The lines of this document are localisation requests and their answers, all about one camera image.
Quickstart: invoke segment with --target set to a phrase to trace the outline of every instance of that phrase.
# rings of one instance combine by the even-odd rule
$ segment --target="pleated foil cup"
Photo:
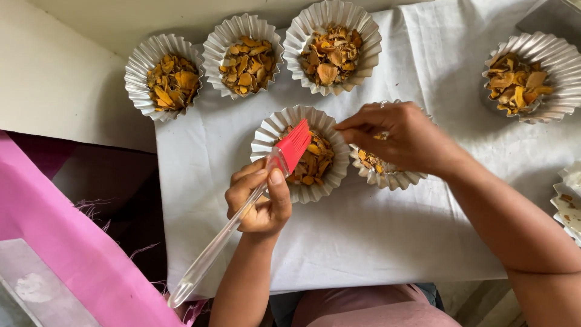
[[[277,61],[274,68],[274,74],[265,88],[261,88],[258,93],[268,91],[268,86],[275,82],[276,74],[281,72],[280,65],[282,64],[282,53],[284,48],[281,46],[281,37],[274,32],[276,27],[269,25],[266,20],[258,19],[257,15],[249,16],[245,13],[242,16],[234,16],[232,19],[225,20],[222,25],[214,28],[214,32],[208,35],[208,40],[204,42],[204,70],[208,77],[208,82],[216,90],[220,90],[223,97],[230,96],[232,100],[238,98],[238,94],[233,89],[227,87],[222,83],[222,74],[220,73],[220,66],[224,64],[224,57],[226,56],[230,45],[238,43],[241,36],[248,36],[255,41],[267,40],[272,44],[274,51],[274,59]],[[240,95],[245,98],[252,92]]]
[[[254,134],[252,141],[252,162],[264,158],[270,153],[278,137],[286,132],[289,125],[296,126],[303,118],[307,119],[312,131],[321,133],[324,139],[331,143],[335,157],[331,170],[324,173],[323,185],[296,185],[288,183],[290,201],[292,203],[317,202],[323,196],[328,196],[334,188],[339,187],[341,180],[347,176],[349,166],[349,147],[343,141],[341,134],[333,129],[335,118],[329,117],[324,111],[313,106],[296,105],[287,107],[281,112],[273,113],[265,119]]]
[[[181,55],[196,65],[200,87],[192,103],[186,108],[175,111],[155,111],[155,104],[149,98],[151,90],[147,86],[147,72],[155,68],[166,54]],[[193,103],[200,97],[203,76],[201,65],[202,60],[198,58],[198,51],[190,42],[184,41],[183,37],[175,36],[175,34],[152,36],[135,48],[129,57],[129,62],[125,66],[125,89],[129,92],[129,99],[133,100],[133,106],[141,110],[144,116],[162,122],[176,119],[193,108]]]
[[[524,63],[541,64],[541,69],[547,72],[546,84],[554,87],[554,93],[541,95],[528,108],[529,113],[508,113],[506,116],[518,116],[519,122],[529,124],[559,122],[565,114],[570,115],[575,108],[581,106],[581,55],[577,48],[568,44],[564,38],[552,34],[535,32],[511,36],[508,42],[498,44],[498,49],[490,53],[491,58],[485,61],[486,71],[482,73],[484,90],[480,94],[484,105],[491,110],[501,112],[496,106],[498,100],[490,98],[491,90],[486,89],[490,81],[487,78],[488,69],[496,60],[509,52],[515,53]]]
[[[393,101],[393,103],[399,103],[401,100],[397,99]],[[390,101],[383,101],[381,102],[381,107],[385,104],[391,103]],[[431,115],[426,115],[430,120],[433,119]],[[353,166],[359,168],[359,176],[367,178],[367,184],[369,185],[377,185],[380,189],[384,189],[389,187],[391,191],[396,190],[398,188],[402,190],[407,190],[410,184],[417,185],[419,180],[428,178],[428,174],[425,173],[418,173],[418,172],[410,172],[410,171],[403,171],[398,172],[395,171],[397,166],[387,163],[387,167],[385,167],[385,171],[383,173],[378,173],[374,169],[369,169],[363,165],[361,159],[359,159],[359,147],[355,144],[349,144],[353,150],[349,154],[349,156],[353,159]]]
[[[309,51],[309,44],[313,40],[315,31],[325,34],[329,25],[341,25],[349,32],[356,29],[361,35],[363,44],[359,49],[357,67],[353,75],[342,84],[317,86],[309,80],[304,72],[300,53]],[[311,5],[292,20],[290,28],[286,31],[283,45],[285,47],[283,58],[288,62],[288,69],[292,72],[294,80],[300,80],[301,85],[310,88],[312,94],[321,93],[326,96],[332,93],[339,95],[343,91],[351,92],[353,87],[362,85],[366,77],[371,77],[373,67],[379,63],[381,35],[379,34],[379,26],[363,7],[356,6],[351,2],[326,0]]]
[[[563,178],[563,182],[553,186],[557,196],[551,199],[551,203],[558,210],[553,219],[581,247],[581,161],[561,170],[559,176]],[[565,198],[571,197],[572,200],[567,201],[563,195]]]

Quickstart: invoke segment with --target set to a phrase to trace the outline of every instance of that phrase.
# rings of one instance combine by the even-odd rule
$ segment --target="red silicone brush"
[[[311,143],[311,134],[309,133],[307,120],[303,119],[287,136],[272,147],[272,151],[268,156],[268,162],[266,163],[266,169],[270,173],[274,168],[278,168],[285,178],[287,178],[295,170],[300,157],[307,149],[309,143]],[[244,202],[242,208],[238,210],[210,245],[194,261],[192,266],[189,267],[175,288],[175,291],[171,293],[167,305],[171,308],[177,308],[188,298],[194,288],[206,276],[206,273],[208,273],[214,261],[218,258],[218,255],[222,252],[228,240],[242,222],[242,218],[246,216],[248,209],[254,205],[267,188],[268,186],[265,180],[252,191],[252,194]]]

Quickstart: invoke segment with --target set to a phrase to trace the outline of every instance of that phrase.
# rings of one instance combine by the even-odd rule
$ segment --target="turmeric chips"
[[[374,136],[375,139],[377,140],[386,140],[388,137],[385,134],[377,134],[376,136]],[[393,166],[393,165],[389,165],[387,162],[379,159],[376,155],[374,155],[373,153],[370,152],[366,152],[365,150],[359,149],[359,151],[357,152],[357,156],[359,157],[359,160],[361,161],[361,163],[369,170],[374,170],[376,173],[378,174],[383,174],[383,173],[395,173],[395,172],[401,172],[402,170],[395,167],[395,169],[388,169],[389,166]]]
[[[553,88],[543,85],[547,72],[541,70],[540,63],[527,65],[509,53],[497,60],[488,70],[490,82],[486,88],[492,90],[491,99],[498,100],[499,110],[508,113],[532,111],[527,108],[540,95],[553,93]]]
[[[311,51],[303,51],[303,69],[317,86],[340,84],[357,67],[358,49],[363,41],[357,30],[349,34],[342,26],[329,26],[327,33],[313,33]]]
[[[276,67],[272,44],[241,36],[242,44],[233,44],[220,66],[222,83],[239,95],[257,93],[266,88]]]
[[[198,69],[189,60],[167,54],[147,72],[149,98],[156,111],[186,108],[200,87]]]
[[[287,127],[287,132],[290,133],[292,127]],[[333,157],[335,153],[331,147],[331,143],[324,139],[322,135],[313,131],[311,133],[311,143],[307,146],[307,151],[299,159],[295,170],[286,178],[287,182],[294,184],[323,185],[325,182],[322,177],[326,171],[330,170],[333,165]]]

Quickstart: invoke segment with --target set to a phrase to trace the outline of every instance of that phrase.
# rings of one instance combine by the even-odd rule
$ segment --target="white cloth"
[[[445,0],[374,13],[383,37],[379,65],[363,86],[337,97],[310,94],[286,67],[267,93],[246,99],[221,98],[204,83],[197,109],[156,122],[170,291],[226,224],[224,192],[230,175],[250,163],[254,131],[296,104],[341,121],[365,103],[416,101],[487,168],[553,211],[557,172],[581,155],[581,114],[531,126],[497,116],[478,97],[489,52],[517,33],[514,24],[532,5]],[[215,295],[238,238],[196,294]],[[503,277],[440,179],[380,190],[350,166],[330,196],[293,206],[272,258],[271,291]]]

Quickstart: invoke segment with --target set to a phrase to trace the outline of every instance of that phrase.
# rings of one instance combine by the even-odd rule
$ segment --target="foil baking cup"
[[[359,49],[357,67],[353,75],[342,84],[317,86],[305,74],[301,65],[300,53],[309,51],[309,44],[313,40],[315,31],[325,34],[329,25],[341,25],[348,31],[356,29],[361,35],[363,45]],[[371,77],[373,67],[379,63],[381,35],[379,34],[379,26],[363,7],[356,6],[351,2],[326,0],[314,3],[292,20],[290,28],[286,31],[283,45],[285,47],[283,58],[288,62],[288,69],[292,72],[294,80],[300,80],[301,85],[310,88],[312,94],[321,93],[326,96],[332,93],[339,95],[343,91],[351,92],[353,87],[362,85],[366,77]]]
[[[274,51],[274,59],[277,61],[271,80],[268,81],[266,88],[261,88],[257,94],[268,91],[268,86],[275,82],[276,74],[281,72],[280,65],[282,64],[282,53],[284,52],[284,48],[280,44],[281,37],[274,32],[275,29],[276,27],[268,25],[266,20],[258,19],[257,15],[249,16],[245,13],[242,16],[234,16],[232,19],[225,20],[222,25],[214,28],[213,33],[208,35],[208,40],[204,42],[204,53],[202,53],[204,64],[202,66],[206,71],[208,82],[212,83],[216,90],[220,90],[223,97],[229,95],[232,100],[236,100],[239,96],[233,89],[222,83],[220,66],[224,64],[224,57],[230,45],[242,44],[242,41],[240,41],[241,36],[248,36],[255,41],[267,40],[270,42]],[[249,94],[254,93],[248,92],[240,96],[245,98]]]
[[[393,101],[393,103],[397,104],[400,103],[401,100],[397,99]],[[390,101],[382,101],[380,103],[381,107],[385,104],[391,103]],[[430,120],[433,119],[431,115],[426,115]],[[418,173],[418,172],[410,172],[410,171],[403,171],[399,172],[396,171],[397,166],[391,163],[386,163],[383,167],[383,173],[378,173],[375,169],[369,169],[363,165],[361,160],[359,159],[359,147],[355,144],[349,144],[349,146],[353,149],[349,156],[355,161],[353,161],[353,166],[359,168],[359,176],[367,178],[367,184],[377,186],[380,189],[384,189],[389,187],[391,191],[396,190],[398,188],[402,190],[407,190],[410,184],[417,185],[419,180],[428,178],[428,174],[425,173]]]
[[[328,196],[334,188],[339,187],[341,180],[347,176],[349,166],[349,147],[343,141],[341,134],[333,129],[335,118],[329,117],[324,111],[313,106],[296,105],[287,107],[281,112],[273,113],[265,119],[254,134],[252,141],[252,162],[267,156],[280,136],[286,133],[286,128],[296,126],[303,118],[307,119],[310,130],[321,133],[324,139],[331,143],[335,157],[331,170],[324,173],[323,185],[296,185],[288,183],[291,203],[317,202],[323,196]]]
[[[563,182],[553,185],[557,196],[551,199],[551,203],[558,210],[553,219],[581,247],[581,161],[561,170],[559,176],[563,178]],[[567,201],[563,195],[571,197],[572,200]]]
[[[498,59],[509,52],[515,53],[524,63],[541,64],[541,69],[548,73],[546,85],[554,87],[549,95],[542,95],[528,108],[528,113],[506,113],[508,117],[518,116],[519,122],[529,124],[559,122],[565,114],[572,114],[575,108],[581,106],[581,54],[577,48],[568,44],[564,38],[552,34],[535,32],[530,35],[522,33],[511,36],[508,42],[498,44],[498,49],[490,53],[491,58],[485,61],[486,71],[482,73],[485,79],[481,98],[484,105],[498,112],[498,100],[490,98],[491,90],[486,89],[490,81],[487,78],[488,69]]]
[[[174,111],[155,111],[155,104],[149,98],[151,90],[147,86],[147,72],[155,68],[166,54],[180,55],[191,61],[198,69],[200,87],[196,95],[186,108]],[[133,106],[141,110],[144,116],[153,120],[166,122],[185,115],[193,107],[193,103],[200,97],[202,89],[202,76],[200,69],[202,60],[198,58],[198,51],[192,47],[183,37],[175,34],[152,36],[133,50],[129,62],[125,66],[125,89],[129,92],[129,99],[133,100]]]

